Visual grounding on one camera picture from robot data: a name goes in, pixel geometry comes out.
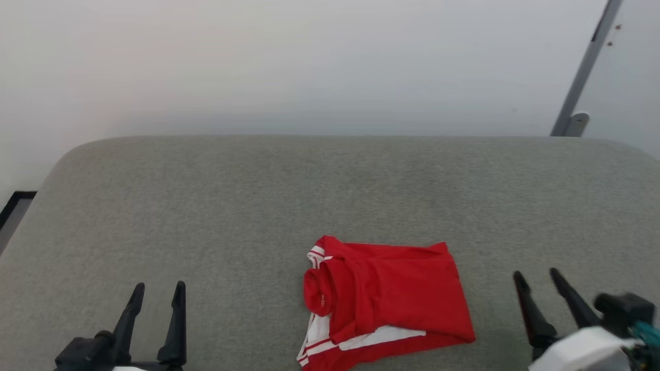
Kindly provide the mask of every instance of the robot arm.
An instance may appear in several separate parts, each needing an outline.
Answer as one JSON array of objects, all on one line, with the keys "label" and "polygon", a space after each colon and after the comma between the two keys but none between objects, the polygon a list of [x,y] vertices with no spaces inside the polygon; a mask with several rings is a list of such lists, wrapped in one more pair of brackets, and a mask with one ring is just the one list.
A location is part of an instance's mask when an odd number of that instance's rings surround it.
[{"label": "robot arm", "polygon": [[182,371],[186,362],[185,283],[176,284],[172,319],[158,362],[133,362],[130,348],[135,318],[142,309],[145,284],[135,286],[113,332],[99,331],[93,339],[74,338],[55,358],[55,371]]},{"label": "robot arm", "polygon": [[564,297],[579,330],[557,337],[531,297],[523,275],[513,274],[518,301],[532,346],[529,371],[660,370],[660,331],[652,326],[655,305],[635,294],[600,294],[594,313],[555,268],[550,276]]}]

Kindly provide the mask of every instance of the floor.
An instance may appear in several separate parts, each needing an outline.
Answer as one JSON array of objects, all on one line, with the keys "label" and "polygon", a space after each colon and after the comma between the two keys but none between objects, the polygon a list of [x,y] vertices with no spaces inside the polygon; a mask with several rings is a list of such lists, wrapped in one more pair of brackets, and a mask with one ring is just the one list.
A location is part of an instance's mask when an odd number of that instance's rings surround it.
[{"label": "floor", "polygon": [[9,243],[11,236],[14,234],[16,228],[18,228],[18,224],[23,219],[23,216],[25,215],[25,212],[28,210],[28,207],[31,203],[31,199],[19,200],[18,204],[16,204],[16,207],[14,208],[14,211],[12,211],[11,215],[9,216],[9,219],[7,219],[5,225],[3,225],[2,229],[0,229],[0,253],[5,250],[5,246],[7,246]]}]

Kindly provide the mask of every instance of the white stripe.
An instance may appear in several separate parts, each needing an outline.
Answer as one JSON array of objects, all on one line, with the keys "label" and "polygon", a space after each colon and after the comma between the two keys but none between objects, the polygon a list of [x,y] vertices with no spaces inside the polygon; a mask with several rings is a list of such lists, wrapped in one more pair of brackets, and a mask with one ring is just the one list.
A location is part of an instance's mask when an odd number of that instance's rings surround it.
[{"label": "white stripe", "polygon": [[332,341],[328,341],[328,342],[326,342],[326,343],[319,344],[319,345],[317,345],[317,346],[314,347],[314,348],[310,348],[310,349],[308,349],[308,350],[307,350],[307,355],[308,355],[308,356],[311,356],[311,355],[313,355],[313,354],[318,354],[318,353],[321,353],[321,352],[328,351],[328,350],[330,350],[330,349],[332,349],[332,348],[337,348],[337,344],[333,344]]},{"label": "white stripe", "polygon": [[307,346],[330,338],[330,316],[316,316],[307,328]]},{"label": "white stripe", "polygon": [[302,348],[300,348],[300,352],[298,353],[298,356],[296,357],[297,360],[300,360],[302,357],[305,356],[305,347],[307,347],[307,339],[309,337],[309,332],[310,332],[310,326],[312,326],[312,320],[314,319],[315,314],[312,313],[310,315],[310,322],[307,324],[307,334],[305,334],[305,341],[302,342]]},{"label": "white stripe", "polygon": [[307,258],[311,261],[312,268],[314,268],[314,269],[318,268],[318,265],[319,265],[319,261],[318,261],[319,257],[318,256],[316,256],[312,253],[307,253]]},{"label": "white stripe", "polygon": [[321,255],[325,256],[325,249],[322,248],[321,246],[314,246],[312,247],[313,252],[320,253]]},{"label": "white stripe", "polygon": [[373,333],[356,336],[343,343],[339,343],[339,348],[342,351],[347,351],[349,349],[368,347],[374,344],[408,339],[409,337],[414,336],[426,336],[426,331],[403,329],[401,327],[385,325],[377,328]]}]

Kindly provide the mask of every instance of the gray table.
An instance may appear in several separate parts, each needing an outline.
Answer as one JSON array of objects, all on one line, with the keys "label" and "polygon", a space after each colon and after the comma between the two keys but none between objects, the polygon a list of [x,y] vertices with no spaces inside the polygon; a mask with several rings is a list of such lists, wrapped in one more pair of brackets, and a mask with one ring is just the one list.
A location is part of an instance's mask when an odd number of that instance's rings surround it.
[{"label": "gray table", "polygon": [[447,241],[477,341],[358,370],[522,370],[511,275],[575,325],[547,270],[591,301],[660,304],[660,163],[569,138],[136,137],[64,156],[0,255],[0,365],[50,370],[76,336],[114,327],[146,283],[136,360],[165,339],[187,284],[187,370],[297,370],[305,253],[352,242]]}]

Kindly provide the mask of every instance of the white robot part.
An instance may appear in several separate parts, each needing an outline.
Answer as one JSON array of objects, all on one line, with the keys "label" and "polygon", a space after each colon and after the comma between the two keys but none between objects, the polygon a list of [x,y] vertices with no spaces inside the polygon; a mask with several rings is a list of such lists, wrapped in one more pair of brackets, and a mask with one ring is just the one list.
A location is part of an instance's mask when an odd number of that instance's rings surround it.
[{"label": "white robot part", "polygon": [[529,371],[630,371],[621,348],[643,345],[621,339],[600,326],[584,327],[550,346]]}]

